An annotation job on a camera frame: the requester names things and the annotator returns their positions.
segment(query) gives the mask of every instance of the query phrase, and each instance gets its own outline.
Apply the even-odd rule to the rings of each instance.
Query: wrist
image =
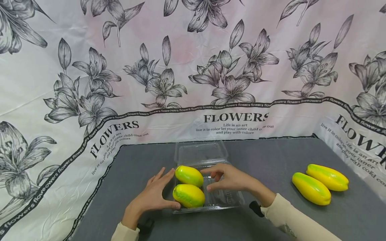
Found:
[[[276,197],[274,192],[257,179],[254,179],[254,181],[251,182],[248,192],[260,201],[262,207],[269,207]]]
[[[138,220],[144,213],[144,210],[140,205],[138,205],[134,200],[126,207],[125,214],[122,218],[122,225],[136,230],[138,225]]]

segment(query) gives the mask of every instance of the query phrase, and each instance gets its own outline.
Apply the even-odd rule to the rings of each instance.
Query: beige sleeve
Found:
[[[138,241],[139,228],[135,231],[118,223],[117,228],[111,238],[111,241]]]
[[[297,210],[280,194],[269,207],[262,207],[261,212],[273,225],[299,241],[338,241],[337,236],[323,228],[320,224]]]

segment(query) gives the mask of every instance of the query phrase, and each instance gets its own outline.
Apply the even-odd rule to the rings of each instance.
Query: clear plastic clamshell box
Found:
[[[218,163],[230,164],[227,158],[228,153],[222,141],[177,143],[174,155],[174,161],[177,163],[177,166],[194,167],[199,171]],[[244,198],[239,191],[216,190],[208,192],[207,186],[213,183],[214,179],[210,177],[210,174],[203,174],[203,177],[204,184],[201,190],[205,194],[204,206],[196,208],[185,208],[182,206],[180,210],[174,210],[173,214],[228,209],[245,204]],[[180,184],[177,178],[175,178],[175,181],[176,185]]]

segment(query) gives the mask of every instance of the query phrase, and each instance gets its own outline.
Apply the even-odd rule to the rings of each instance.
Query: papaya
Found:
[[[316,164],[309,164],[307,175],[317,179],[332,191],[346,191],[349,189],[349,180],[340,172]]]
[[[202,207],[205,203],[204,193],[191,184],[178,184],[173,190],[173,198],[186,208]]]
[[[178,166],[175,171],[176,178],[183,184],[191,184],[196,187],[201,187],[204,183],[204,178],[201,172],[193,167]]]
[[[292,183],[308,201],[321,206],[330,204],[330,191],[323,183],[319,182],[315,178],[296,172],[292,176]]]

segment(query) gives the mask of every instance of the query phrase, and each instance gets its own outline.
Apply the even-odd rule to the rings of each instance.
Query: gray table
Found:
[[[384,240],[386,205],[319,139],[285,139],[225,142],[229,161],[279,192],[296,208],[342,240]],[[109,241],[126,205],[141,192],[148,178],[161,167],[174,167],[175,144],[124,146],[90,205],[72,240]],[[345,192],[332,193],[331,204],[316,206],[305,200],[291,183],[295,172],[310,163],[341,171],[350,180]],[[164,193],[171,199],[172,186]],[[246,203],[253,197],[244,194]],[[268,220],[248,207],[178,214],[147,213],[155,220],[150,235],[140,240],[289,240]]]

